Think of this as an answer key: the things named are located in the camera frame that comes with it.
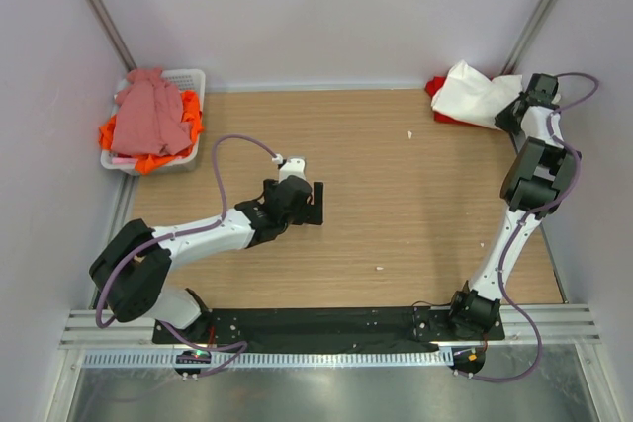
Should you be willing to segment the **white printed t-shirt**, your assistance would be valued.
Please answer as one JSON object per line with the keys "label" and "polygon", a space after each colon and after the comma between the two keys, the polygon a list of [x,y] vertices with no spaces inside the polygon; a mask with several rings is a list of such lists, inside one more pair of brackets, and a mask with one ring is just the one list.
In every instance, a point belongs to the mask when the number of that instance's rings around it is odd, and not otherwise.
{"label": "white printed t-shirt", "polygon": [[522,91],[523,77],[502,75],[489,79],[465,60],[454,64],[431,97],[435,117],[496,129],[495,117]]}

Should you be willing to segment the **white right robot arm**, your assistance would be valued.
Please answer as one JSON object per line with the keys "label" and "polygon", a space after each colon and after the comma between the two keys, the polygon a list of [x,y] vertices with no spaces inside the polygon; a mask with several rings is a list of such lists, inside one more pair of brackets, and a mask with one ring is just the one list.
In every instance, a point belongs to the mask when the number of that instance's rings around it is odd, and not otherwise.
{"label": "white right robot arm", "polygon": [[558,75],[534,74],[526,89],[495,116],[495,125],[523,144],[500,188],[503,218],[488,256],[445,315],[459,339],[487,336],[500,326],[500,307],[510,298],[506,282],[523,247],[579,178],[581,156],[563,139]]}

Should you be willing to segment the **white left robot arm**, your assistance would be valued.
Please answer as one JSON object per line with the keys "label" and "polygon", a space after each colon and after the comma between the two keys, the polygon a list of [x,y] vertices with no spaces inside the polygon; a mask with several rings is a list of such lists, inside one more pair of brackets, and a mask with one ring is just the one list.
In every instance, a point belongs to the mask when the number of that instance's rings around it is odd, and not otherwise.
{"label": "white left robot arm", "polygon": [[263,182],[263,194],[220,215],[155,227],[128,222],[89,270],[98,288],[97,326],[150,317],[187,342],[202,341],[209,312],[191,290],[166,287],[169,273],[203,258],[275,240],[291,225],[323,224],[324,183],[298,176]]}

